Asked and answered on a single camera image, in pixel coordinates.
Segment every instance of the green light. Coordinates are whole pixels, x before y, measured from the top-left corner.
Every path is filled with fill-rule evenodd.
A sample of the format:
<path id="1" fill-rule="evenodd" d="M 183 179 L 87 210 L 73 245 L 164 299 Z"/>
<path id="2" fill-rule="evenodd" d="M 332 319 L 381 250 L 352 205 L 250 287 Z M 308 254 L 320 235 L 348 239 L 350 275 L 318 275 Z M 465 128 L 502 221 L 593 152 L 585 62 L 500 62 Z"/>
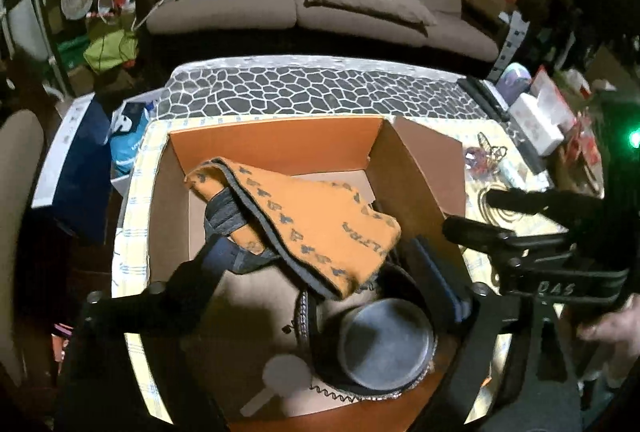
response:
<path id="1" fill-rule="evenodd" d="M 640 130 L 636 130 L 635 132 L 631 132 L 631 134 L 629 134 L 629 144 L 633 148 L 640 148 Z"/>

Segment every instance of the white paddle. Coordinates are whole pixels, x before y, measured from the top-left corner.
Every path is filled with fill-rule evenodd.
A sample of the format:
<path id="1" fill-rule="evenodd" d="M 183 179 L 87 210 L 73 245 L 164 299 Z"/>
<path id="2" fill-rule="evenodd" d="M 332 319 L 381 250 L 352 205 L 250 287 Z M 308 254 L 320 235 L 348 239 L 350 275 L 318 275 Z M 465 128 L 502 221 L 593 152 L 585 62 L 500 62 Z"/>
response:
<path id="1" fill-rule="evenodd" d="M 265 387 L 240 409 L 240 414 L 251 417 L 274 396 L 288 398 L 299 390 L 309 388 L 311 379 L 311 370 L 302 358 L 293 354 L 273 356 L 262 371 Z"/>

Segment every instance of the beige chair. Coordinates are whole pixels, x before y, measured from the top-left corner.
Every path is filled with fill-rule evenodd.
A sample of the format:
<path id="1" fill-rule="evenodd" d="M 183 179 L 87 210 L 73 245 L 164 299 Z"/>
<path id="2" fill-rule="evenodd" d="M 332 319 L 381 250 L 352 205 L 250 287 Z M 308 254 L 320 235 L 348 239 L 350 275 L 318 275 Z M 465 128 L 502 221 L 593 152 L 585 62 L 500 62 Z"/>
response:
<path id="1" fill-rule="evenodd" d="M 0 364 L 15 386 L 24 380 L 14 340 L 16 248 L 43 147 L 44 134 L 33 112 L 20 110 L 0 128 Z"/>

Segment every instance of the purple item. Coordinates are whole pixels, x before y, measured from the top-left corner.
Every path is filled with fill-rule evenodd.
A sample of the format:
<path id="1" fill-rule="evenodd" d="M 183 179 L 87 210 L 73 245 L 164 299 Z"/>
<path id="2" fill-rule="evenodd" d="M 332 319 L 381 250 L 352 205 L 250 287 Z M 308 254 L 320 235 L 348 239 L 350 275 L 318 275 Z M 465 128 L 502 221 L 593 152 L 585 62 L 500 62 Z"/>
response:
<path id="1" fill-rule="evenodd" d="M 495 88 L 502 98 L 511 106 L 523 92 L 531 88 L 531 75 L 524 66 L 519 63 L 511 63 L 504 70 Z"/>

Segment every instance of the orange fabric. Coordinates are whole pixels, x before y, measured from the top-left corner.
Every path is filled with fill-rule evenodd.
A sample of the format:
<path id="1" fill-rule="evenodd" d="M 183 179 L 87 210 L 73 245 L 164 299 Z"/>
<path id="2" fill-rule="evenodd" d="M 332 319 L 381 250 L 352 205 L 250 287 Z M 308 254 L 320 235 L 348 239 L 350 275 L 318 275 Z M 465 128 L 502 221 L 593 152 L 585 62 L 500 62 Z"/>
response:
<path id="1" fill-rule="evenodd" d="M 347 183 L 305 181 L 221 159 L 273 223 L 289 253 L 318 271 L 343 298 L 365 283 L 398 243 L 396 219 L 371 209 Z M 209 163 L 185 181 L 207 202 L 228 186 L 222 172 Z M 231 237 L 254 253 L 268 245 L 253 225 Z"/>

